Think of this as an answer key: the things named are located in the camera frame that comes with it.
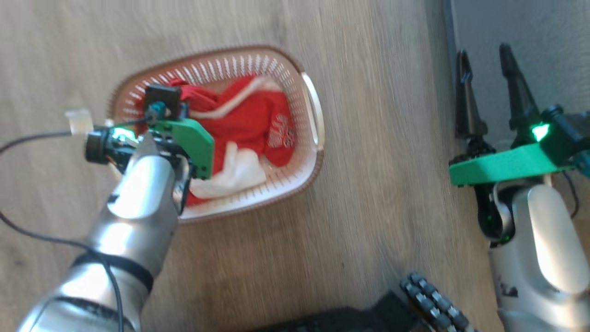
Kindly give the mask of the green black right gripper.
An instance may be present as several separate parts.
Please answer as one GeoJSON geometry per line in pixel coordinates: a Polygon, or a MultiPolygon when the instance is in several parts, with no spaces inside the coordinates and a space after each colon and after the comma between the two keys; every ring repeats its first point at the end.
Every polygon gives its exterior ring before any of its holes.
{"type": "Polygon", "coordinates": [[[509,242],[515,234],[509,196],[499,185],[521,179],[576,169],[589,176],[589,113],[565,113],[554,105],[540,112],[512,47],[499,46],[500,67],[506,79],[510,130],[531,134],[532,143],[496,153],[481,137],[487,124],[481,119],[472,88],[473,71],[466,50],[460,50],[455,68],[455,137],[474,139],[479,150],[449,164],[449,178],[458,187],[471,186],[478,200],[481,231],[493,243],[509,242]]]}

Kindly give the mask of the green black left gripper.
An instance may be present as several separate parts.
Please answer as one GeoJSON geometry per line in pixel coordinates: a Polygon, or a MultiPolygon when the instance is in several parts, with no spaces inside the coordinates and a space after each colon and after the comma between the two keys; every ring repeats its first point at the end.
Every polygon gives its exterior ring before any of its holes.
{"type": "Polygon", "coordinates": [[[146,134],[151,134],[157,149],[169,160],[184,157],[191,178],[210,179],[213,173],[214,139],[195,120],[157,120],[146,118],[98,126],[86,135],[87,162],[112,164],[125,173],[132,155],[146,134]]]}

